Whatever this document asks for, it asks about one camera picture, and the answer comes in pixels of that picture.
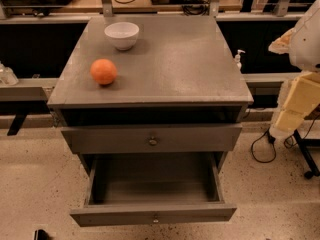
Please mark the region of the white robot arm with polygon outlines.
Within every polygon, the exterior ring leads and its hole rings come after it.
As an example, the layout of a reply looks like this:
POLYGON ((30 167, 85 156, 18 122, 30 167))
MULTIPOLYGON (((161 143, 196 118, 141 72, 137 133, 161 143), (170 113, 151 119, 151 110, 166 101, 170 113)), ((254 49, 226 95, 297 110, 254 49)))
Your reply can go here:
POLYGON ((290 63, 301 70, 297 77, 282 84, 269 128, 272 137, 287 138, 320 104, 320 0, 268 50, 288 54, 290 63))

